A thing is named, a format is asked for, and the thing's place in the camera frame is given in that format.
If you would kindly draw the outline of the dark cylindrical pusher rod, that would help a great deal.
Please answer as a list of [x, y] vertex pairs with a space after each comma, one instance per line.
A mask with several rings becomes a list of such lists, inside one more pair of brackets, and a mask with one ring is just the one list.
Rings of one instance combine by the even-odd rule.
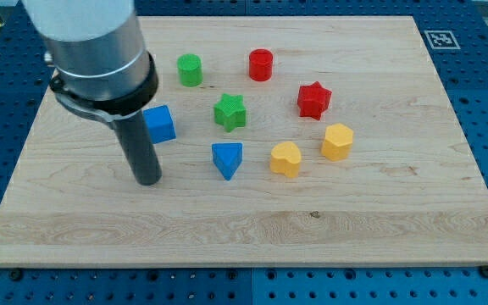
[[162, 170], [142, 111], [115, 120], [114, 132], [136, 181], [142, 186], [156, 184]]

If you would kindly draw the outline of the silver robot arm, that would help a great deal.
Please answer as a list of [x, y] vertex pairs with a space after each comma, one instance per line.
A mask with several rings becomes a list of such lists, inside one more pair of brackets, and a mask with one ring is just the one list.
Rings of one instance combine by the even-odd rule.
[[143, 108], [158, 89], [130, 0], [23, 0], [56, 70], [50, 88], [60, 105], [113, 130], [136, 181], [157, 183], [162, 170]]

